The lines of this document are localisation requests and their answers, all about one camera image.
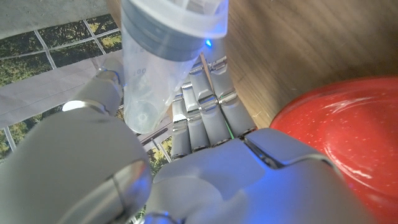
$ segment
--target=gray robotic arm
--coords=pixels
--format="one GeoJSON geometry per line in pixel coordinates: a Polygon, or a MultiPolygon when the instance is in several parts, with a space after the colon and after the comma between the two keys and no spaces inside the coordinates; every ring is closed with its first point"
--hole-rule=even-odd
{"type": "Polygon", "coordinates": [[[2,164],[1,223],[107,223],[145,204],[147,154],[114,117],[120,71],[107,61],[64,112],[40,122],[2,164]]]}
{"type": "Polygon", "coordinates": [[[174,161],[156,175],[143,223],[373,222],[325,155],[257,130],[229,77],[222,40],[205,57],[173,101],[174,161]]]}
{"type": "Polygon", "coordinates": [[[254,131],[223,76],[224,55],[206,57],[173,102],[174,161],[153,182],[138,139],[113,117],[124,81],[107,62],[1,164],[1,222],[109,223],[145,203],[141,223],[373,221],[327,157],[276,130],[254,131]]]}

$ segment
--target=red bowl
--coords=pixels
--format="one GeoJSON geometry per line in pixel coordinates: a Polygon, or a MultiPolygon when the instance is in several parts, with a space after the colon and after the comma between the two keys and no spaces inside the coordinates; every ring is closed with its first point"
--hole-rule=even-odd
{"type": "Polygon", "coordinates": [[[271,123],[325,153],[380,223],[398,223],[398,77],[310,91],[271,123]]]}

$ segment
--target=blue led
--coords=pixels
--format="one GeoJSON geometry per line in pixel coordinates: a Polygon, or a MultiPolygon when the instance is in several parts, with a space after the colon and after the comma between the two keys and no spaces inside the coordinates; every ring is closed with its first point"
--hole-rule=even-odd
{"type": "Polygon", "coordinates": [[[210,40],[206,40],[206,45],[209,46],[209,47],[211,47],[211,42],[210,42],[210,40]]]}

